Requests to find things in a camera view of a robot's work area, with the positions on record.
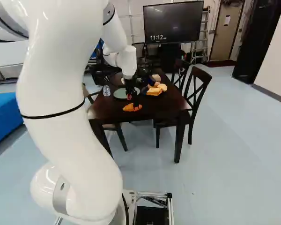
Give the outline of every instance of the black chair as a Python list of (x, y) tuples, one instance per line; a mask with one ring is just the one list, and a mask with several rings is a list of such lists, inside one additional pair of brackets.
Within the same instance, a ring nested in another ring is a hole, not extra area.
[(161, 60), (160, 60), (160, 48), (159, 45), (145, 45), (145, 58), (146, 62), (150, 65), (151, 68), (160, 67)]
[(172, 73), (172, 77), (171, 77), (171, 82), (177, 86), (178, 84), (178, 89), (179, 91), (182, 93), (183, 87), (184, 87), (184, 83), (185, 83), (185, 79), (186, 79), (186, 75), (188, 72), (188, 69), (190, 67), (190, 63), (181, 60), (181, 59), (176, 59), (175, 60), (175, 64), (174, 64), (174, 70)]
[[(200, 80), (202, 83), (199, 87), (197, 87), (197, 79)], [(205, 72), (202, 69), (197, 67), (192, 67), (192, 71), (189, 75), (187, 80), (185, 91), (183, 97), (186, 99), (188, 104), (191, 106), (191, 114), (186, 113), (183, 122), (185, 124), (189, 124), (189, 131), (188, 131), (188, 144), (192, 144), (192, 129), (195, 122), (195, 118), (198, 112), (199, 105), (203, 98), (203, 95), (209, 85), (212, 76)], [(191, 83), (193, 83), (193, 91), (189, 93)], [(159, 138), (160, 138), (160, 129), (165, 127), (174, 127), (177, 126), (178, 120), (155, 120), (154, 127), (156, 128), (156, 147), (159, 148)]]
[[(100, 92), (95, 92), (95, 93), (89, 94), (89, 92), (85, 88), (84, 84), (82, 85), (82, 88), (83, 88), (84, 97), (88, 98), (90, 103), (93, 104), (95, 101), (93, 100), (92, 96), (95, 96), (95, 95), (99, 94)], [(125, 138), (124, 138), (124, 135), (123, 135), (123, 131), (122, 131), (122, 128), (121, 128), (121, 124), (119, 124), (119, 123), (103, 124), (102, 127), (103, 127), (104, 130), (116, 131), (117, 134), (118, 134), (118, 137), (121, 141), (121, 144), (123, 146), (123, 149), (125, 151), (128, 151), (128, 148), (127, 148), (127, 145), (126, 145), (126, 142), (125, 142)]]
[(133, 43), (132, 46), (136, 48), (137, 64), (140, 65), (145, 63), (145, 43), (144, 42)]

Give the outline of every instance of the blue cushion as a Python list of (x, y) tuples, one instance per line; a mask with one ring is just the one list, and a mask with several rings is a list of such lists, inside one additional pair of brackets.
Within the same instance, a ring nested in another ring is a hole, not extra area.
[(0, 94), (0, 141), (22, 123), (15, 93)]

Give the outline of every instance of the ladder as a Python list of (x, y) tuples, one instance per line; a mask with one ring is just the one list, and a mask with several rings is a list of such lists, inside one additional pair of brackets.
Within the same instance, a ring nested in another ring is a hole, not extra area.
[(200, 38), (198, 41), (192, 42), (191, 45), (191, 64), (196, 64), (196, 59), (202, 59), (202, 63), (208, 60), (208, 16), (210, 13), (210, 6), (203, 8), (202, 24), (200, 31)]

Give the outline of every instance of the paper sign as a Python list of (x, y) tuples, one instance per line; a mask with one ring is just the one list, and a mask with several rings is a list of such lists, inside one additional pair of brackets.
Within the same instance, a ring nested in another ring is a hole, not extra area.
[(229, 15), (227, 15), (227, 16), (225, 17), (224, 26), (228, 26), (228, 25), (229, 25), (230, 19), (231, 19), (231, 16), (229, 16)]

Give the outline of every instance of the television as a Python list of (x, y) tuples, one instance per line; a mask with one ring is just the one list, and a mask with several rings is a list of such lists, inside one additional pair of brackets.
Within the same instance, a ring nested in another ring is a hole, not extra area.
[(144, 6), (145, 42), (186, 43), (199, 40), (204, 1)]

